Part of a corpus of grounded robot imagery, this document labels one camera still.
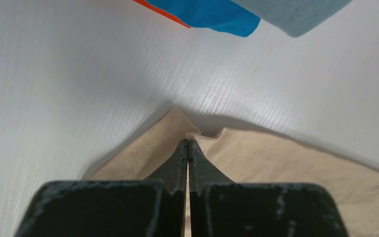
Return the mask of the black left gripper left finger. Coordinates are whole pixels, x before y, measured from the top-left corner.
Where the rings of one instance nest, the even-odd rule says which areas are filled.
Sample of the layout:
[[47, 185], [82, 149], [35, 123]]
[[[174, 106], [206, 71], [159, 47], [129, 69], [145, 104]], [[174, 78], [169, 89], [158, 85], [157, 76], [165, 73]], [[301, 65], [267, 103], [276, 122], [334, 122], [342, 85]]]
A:
[[182, 237], [189, 142], [143, 180], [53, 181], [34, 195], [18, 237]]

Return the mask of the beige t shirt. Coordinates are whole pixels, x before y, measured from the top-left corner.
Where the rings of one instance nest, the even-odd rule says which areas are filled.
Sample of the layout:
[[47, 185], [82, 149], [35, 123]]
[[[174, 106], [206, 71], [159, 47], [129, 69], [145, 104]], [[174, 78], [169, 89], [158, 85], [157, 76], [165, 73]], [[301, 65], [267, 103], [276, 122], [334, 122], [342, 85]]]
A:
[[334, 198], [351, 237], [379, 237], [378, 171], [266, 132], [225, 127], [214, 137], [204, 136], [178, 108], [172, 108], [90, 178], [144, 179], [185, 138], [196, 140], [205, 156], [233, 181], [323, 186]]

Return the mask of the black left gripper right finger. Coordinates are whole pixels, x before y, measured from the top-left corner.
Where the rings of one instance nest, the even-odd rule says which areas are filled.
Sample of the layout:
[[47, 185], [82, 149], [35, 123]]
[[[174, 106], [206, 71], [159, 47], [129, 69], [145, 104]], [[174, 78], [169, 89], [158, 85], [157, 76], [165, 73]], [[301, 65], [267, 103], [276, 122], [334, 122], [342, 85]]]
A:
[[345, 237], [329, 192], [313, 183], [236, 183], [189, 141], [194, 237]]

